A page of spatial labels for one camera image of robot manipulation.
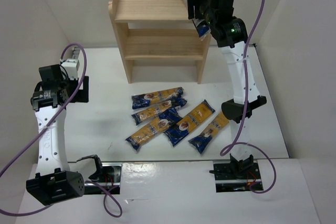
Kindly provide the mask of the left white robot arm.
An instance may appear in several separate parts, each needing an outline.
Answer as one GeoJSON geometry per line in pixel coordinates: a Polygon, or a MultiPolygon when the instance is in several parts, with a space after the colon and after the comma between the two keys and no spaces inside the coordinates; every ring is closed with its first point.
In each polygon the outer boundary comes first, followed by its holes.
{"type": "Polygon", "coordinates": [[[66,102],[89,101],[89,78],[79,77],[79,60],[39,68],[41,81],[30,99],[38,123],[39,152],[35,178],[26,190],[44,206],[81,197],[85,180],[73,172],[66,157],[66,102]]]}

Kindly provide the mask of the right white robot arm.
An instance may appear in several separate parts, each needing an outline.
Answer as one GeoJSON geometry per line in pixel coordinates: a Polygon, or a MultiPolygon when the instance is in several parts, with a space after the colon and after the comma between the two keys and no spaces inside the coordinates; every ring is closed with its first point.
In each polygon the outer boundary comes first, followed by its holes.
{"type": "Polygon", "coordinates": [[[222,103],[224,116],[231,121],[233,142],[223,148],[221,155],[230,154],[230,169],[241,174],[253,165],[254,158],[246,150],[249,140],[246,123],[252,111],[267,99],[260,95],[249,57],[249,37],[244,21],[234,16],[234,0],[187,0],[189,19],[204,20],[228,64],[233,84],[233,98],[222,103]]]}

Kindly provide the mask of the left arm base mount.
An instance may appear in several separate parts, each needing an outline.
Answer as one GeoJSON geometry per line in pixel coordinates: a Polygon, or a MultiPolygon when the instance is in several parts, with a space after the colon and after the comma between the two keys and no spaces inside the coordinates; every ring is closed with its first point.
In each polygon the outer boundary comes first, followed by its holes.
{"type": "Polygon", "coordinates": [[[112,195],[120,194],[121,163],[102,163],[103,172],[94,179],[89,178],[97,171],[94,161],[86,160],[69,163],[69,166],[72,172],[79,172],[83,176],[84,181],[92,180],[109,191],[112,195]]]}

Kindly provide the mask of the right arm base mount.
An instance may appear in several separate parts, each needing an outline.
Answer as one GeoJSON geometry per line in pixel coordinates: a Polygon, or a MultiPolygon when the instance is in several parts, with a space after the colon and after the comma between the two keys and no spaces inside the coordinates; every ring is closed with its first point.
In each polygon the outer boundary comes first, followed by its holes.
{"type": "Polygon", "coordinates": [[[214,175],[217,193],[250,191],[263,191],[263,183],[257,162],[249,169],[235,174],[229,161],[213,162],[213,168],[209,171],[214,175]]]}

